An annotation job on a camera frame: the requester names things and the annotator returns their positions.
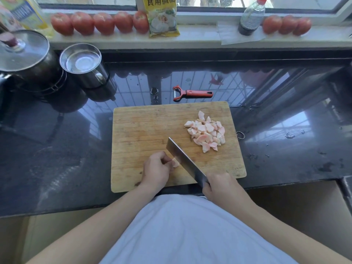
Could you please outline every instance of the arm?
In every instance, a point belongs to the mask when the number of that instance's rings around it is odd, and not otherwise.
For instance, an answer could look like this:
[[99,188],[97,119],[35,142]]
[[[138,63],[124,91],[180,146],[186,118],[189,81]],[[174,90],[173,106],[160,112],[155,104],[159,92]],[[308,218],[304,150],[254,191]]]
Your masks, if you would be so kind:
[[351,261],[314,239],[288,226],[258,207],[228,173],[208,175],[204,195],[256,231],[300,264],[352,264]]
[[138,212],[165,186],[172,161],[164,151],[143,165],[140,185],[56,240],[27,264],[99,263]]

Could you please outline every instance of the person's left hand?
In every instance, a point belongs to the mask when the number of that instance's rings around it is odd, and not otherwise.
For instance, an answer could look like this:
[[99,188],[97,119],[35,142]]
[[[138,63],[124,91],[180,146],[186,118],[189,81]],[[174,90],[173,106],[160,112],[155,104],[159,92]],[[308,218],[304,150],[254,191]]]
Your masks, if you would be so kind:
[[152,154],[143,164],[140,186],[146,186],[157,194],[165,186],[173,169],[173,161],[164,151]]

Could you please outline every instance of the pot lid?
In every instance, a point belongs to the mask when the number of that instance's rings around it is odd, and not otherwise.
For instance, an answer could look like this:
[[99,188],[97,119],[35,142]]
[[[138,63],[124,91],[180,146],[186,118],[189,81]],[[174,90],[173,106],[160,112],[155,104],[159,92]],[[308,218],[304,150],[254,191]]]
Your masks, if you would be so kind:
[[0,34],[0,70],[15,72],[28,69],[43,60],[49,41],[33,30],[17,30]]

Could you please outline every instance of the white shirt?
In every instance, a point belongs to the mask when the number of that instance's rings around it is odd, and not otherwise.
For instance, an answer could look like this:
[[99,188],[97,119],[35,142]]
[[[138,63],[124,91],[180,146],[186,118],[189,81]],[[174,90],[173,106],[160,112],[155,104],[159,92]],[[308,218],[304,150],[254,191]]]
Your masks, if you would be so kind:
[[101,264],[297,264],[209,200],[161,195],[147,204]]

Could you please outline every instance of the hand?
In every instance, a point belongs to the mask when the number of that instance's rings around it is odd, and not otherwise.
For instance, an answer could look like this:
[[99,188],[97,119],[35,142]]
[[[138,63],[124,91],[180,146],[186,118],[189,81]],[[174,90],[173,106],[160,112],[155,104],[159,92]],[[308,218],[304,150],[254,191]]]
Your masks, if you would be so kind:
[[141,186],[146,186],[157,194],[169,179],[173,171],[173,161],[164,151],[152,154],[143,164]]
[[235,217],[241,219],[241,213],[256,207],[246,191],[230,174],[209,174],[207,178],[210,185],[204,184],[203,194]]

